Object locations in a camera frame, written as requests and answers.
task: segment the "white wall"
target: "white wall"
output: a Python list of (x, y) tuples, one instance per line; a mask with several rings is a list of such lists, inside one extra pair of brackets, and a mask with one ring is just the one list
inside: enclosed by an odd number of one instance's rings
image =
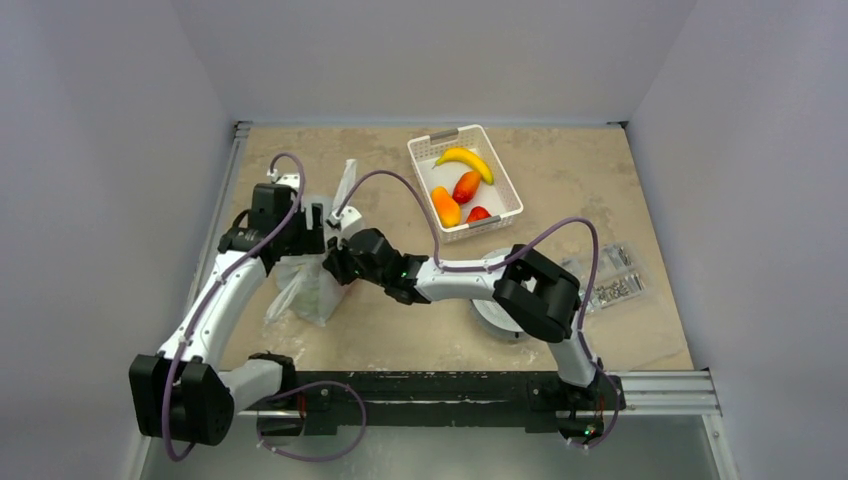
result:
[(848, 478), (848, 3), (699, 0), (629, 127), (744, 478)]
[(0, 477), (119, 478), (231, 125), (164, 0), (0, 3), (0, 105)]
[(628, 119), (695, 0), (174, 0), (240, 119)]

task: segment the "orange plastic fruit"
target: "orange plastic fruit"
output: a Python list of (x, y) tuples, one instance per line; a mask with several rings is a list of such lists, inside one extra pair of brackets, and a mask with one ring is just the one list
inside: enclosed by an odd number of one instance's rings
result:
[(433, 200), (433, 206), (436, 207), (436, 213), (439, 215), (439, 221), (445, 228), (455, 227), (462, 220), (462, 210), (459, 204), (451, 198), (445, 187), (437, 187), (430, 192), (430, 199)]

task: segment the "black bracket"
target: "black bracket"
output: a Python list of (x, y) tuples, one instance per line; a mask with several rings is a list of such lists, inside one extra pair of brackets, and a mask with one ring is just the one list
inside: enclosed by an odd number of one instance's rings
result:
[(366, 228), (341, 245), (331, 239), (327, 248), (329, 255), (323, 263), (324, 269), (339, 284), (347, 285), (361, 278), (383, 287), (386, 295), (405, 305), (430, 303), (415, 289), (415, 276), (430, 257), (401, 254), (380, 230)]
[[(514, 245), (510, 255), (524, 245)], [(524, 285), (535, 280), (533, 291)], [(580, 281), (536, 250), (509, 264), (495, 282), (494, 300), (528, 335), (548, 343), (571, 338), (580, 308)]]
[[(255, 247), (285, 218), (294, 199), (295, 191), (287, 185), (257, 184), (253, 187), (250, 208), (236, 216), (231, 228), (221, 236), (218, 252), (247, 252)], [(270, 273), (281, 257), (324, 253), (324, 207), (313, 203), (309, 208), (311, 228), (306, 211), (299, 209), (274, 240), (259, 252), (266, 273)], [(247, 227), (241, 226), (244, 217), (247, 217)]]
[[(137, 355), (130, 366), (135, 416), (142, 435), (162, 436), (162, 399), (171, 360)], [(218, 445), (233, 421), (233, 397), (215, 370), (204, 363), (180, 362), (180, 380), (171, 392), (171, 438)]]

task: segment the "beige table surface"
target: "beige table surface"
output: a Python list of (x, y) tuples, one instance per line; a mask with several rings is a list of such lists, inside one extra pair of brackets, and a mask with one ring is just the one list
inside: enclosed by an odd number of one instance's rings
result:
[[(333, 196), (348, 158), (358, 174), (394, 170), (417, 186), (406, 142), (443, 128), (253, 128), (230, 205), (229, 218), (250, 203), (280, 151), (304, 161), (307, 193)], [(524, 212), (514, 225), (442, 248), (446, 259), (475, 259), (496, 248), (526, 243), (557, 220), (589, 218), (601, 244), (630, 242), (648, 269), (652, 294), (587, 317), (589, 343), (611, 370), (691, 370), (674, 297), (665, 273), (633, 158), (623, 130), (489, 128)], [(281, 171), (294, 171), (285, 161)], [(415, 200), (389, 177), (366, 182), (352, 205), (367, 225), (383, 231), (405, 253), (432, 254), (433, 244)], [(538, 247), (554, 260), (588, 254), (585, 227), (566, 226)], [(266, 323), (278, 293), (273, 274), (252, 298), (226, 348), (222, 368), (270, 350), (293, 357), (301, 370), (550, 370), (546, 345), (509, 343), (476, 323), (468, 301), (405, 306), (365, 282), (353, 285), (324, 327), (287, 312)]]

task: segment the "plastic fruit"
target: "plastic fruit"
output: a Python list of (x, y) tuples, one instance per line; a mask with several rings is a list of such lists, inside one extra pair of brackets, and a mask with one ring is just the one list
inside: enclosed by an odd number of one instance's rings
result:
[(480, 186), (482, 178), (476, 171), (467, 172), (459, 177), (459, 181), (453, 187), (453, 199), (456, 200), (456, 203), (464, 205), (470, 202), (474, 198), (474, 194), (477, 193), (477, 187)]
[(452, 147), (445, 150), (445, 153), (436, 160), (435, 166), (438, 167), (448, 162), (461, 162), (468, 165), (472, 170), (479, 173), (483, 177), (483, 181), (489, 185), (495, 181), (495, 177), (492, 176), (492, 170), (486, 165), (486, 162), (467, 148)]
[(489, 218), (492, 215), (483, 207), (474, 207), (471, 209), (471, 213), (468, 214), (468, 218), (465, 220), (465, 223), (476, 222), (478, 220), (483, 220), (484, 218)]
[(436, 213), (439, 215), (439, 221), (445, 228), (455, 227), (462, 220), (462, 211), (459, 209), (459, 204), (451, 198), (445, 187), (438, 187), (430, 193), (430, 199), (433, 200), (433, 206), (436, 207)]

